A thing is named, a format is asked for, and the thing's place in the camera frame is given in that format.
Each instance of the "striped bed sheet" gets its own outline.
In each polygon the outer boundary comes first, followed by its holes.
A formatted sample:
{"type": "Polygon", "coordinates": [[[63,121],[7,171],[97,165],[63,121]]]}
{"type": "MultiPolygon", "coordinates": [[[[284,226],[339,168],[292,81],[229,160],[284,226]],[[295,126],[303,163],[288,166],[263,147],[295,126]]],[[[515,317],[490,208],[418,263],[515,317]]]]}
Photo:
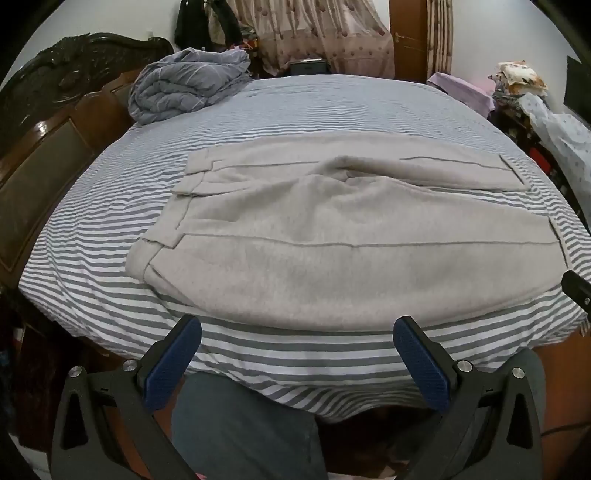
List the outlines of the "striped bed sheet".
{"type": "MultiPolygon", "coordinates": [[[[328,420],[386,404],[423,405],[391,331],[240,325],[203,316],[125,275],[131,245],[156,221],[189,151],[316,131],[399,132],[506,155],[531,183],[530,191],[462,194],[549,215],[575,271],[591,277],[591,238],[578,218],[535,163],[476,112],[426,85],[315,75],[257,80],[218,105],[130,129],[52,214],[22,275],[21,291],[72,335],[127,357],[139,358],[183,313],[199,314],[203,340],[190,370],[225,374],[328,420]]],[[[557,286],[519,307],[426,333],[454,359],[492,369],[520,348],[564,339],[582,321],[583,311],[557,286]]]]}

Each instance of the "pants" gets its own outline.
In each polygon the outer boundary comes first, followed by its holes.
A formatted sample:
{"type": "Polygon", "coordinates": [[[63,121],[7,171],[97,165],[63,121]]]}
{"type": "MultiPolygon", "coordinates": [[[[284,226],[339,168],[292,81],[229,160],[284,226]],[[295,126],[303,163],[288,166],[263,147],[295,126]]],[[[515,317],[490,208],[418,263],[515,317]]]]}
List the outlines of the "pants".
{"type": "MultiPolygon", "coordinates": [[[[499,370],[509,372],[513,367],[525,371],[542,424],[545,377],[540,359],[526,349],[499,370]]],[[[479,411],[454,458],[460,469],[484,418],[479,411]]],[[[412,427],[397,436],[394,448],[418,448],[436,427],[428,420],[412,427]]],[[[172,441],[189,466],[207,480],[327,479],[313,414],[278,404],[220,375],[200,372],[187,377],[173,411],[172,441]]]]}

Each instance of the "curtain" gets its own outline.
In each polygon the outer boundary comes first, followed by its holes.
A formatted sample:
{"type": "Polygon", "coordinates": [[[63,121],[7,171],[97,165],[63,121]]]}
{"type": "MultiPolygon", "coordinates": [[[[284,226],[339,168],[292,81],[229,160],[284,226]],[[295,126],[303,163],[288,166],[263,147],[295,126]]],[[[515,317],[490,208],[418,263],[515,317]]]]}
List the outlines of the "curtain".
{"type": "Polygon", "coordinates": [[[371,0],[228,0],[253,27],[265,70],[323,57],[331,72],[394,78],[394,42],[371,0]]]}
{"type": "Polygon", "coordinates": [[[452,70],[452,0],[427,0],[427,78],[452,70]]]}

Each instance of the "silver bolt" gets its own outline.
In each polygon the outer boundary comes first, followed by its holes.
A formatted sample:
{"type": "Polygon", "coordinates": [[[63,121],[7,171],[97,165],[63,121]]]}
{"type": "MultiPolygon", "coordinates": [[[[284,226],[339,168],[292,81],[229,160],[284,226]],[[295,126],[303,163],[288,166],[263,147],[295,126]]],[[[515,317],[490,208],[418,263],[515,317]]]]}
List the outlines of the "silver bolt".
{"type": "Polygon", "coordinates": [[[76,378],[81,373],[82,373],[82,367],[80,365],[76,365],[75,367],[70,368],[68,375],[70,375],[72,378],[76,378]]]}
{"type": "Polygon", "coordinates": [[[525,377],[525,372],[521,368],[515,367],[513,369],[513,376],[515,378],[523,378],[523,377],[525,377]]]}
{"type": "Polygon", "coordinates": [[[138,368],[138,363],[135,360],[126,360],[123,362],[123,370],[126,372],[132,372],[138,368]]]}
{"type": "Polygon", "coordinates": [[[457,363],[457,367],[460,369],[460,372],[471,372],[472,371],[472,364],[468,360],[460,360],[457,363]]]}

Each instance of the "pink cloth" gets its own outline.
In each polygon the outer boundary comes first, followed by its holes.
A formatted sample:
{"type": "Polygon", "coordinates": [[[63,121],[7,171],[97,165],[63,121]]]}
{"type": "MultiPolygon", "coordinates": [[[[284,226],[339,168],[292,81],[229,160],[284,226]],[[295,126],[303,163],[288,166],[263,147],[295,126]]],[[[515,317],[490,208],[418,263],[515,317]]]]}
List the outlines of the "pink cloth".
{"type": "Polygon", "coordinates": [[[447,73],[434,73],[427,84],[438,86],[450,97],[460,100],[484,118],[495,109],[495,102],[484,90],[447,73]]]}

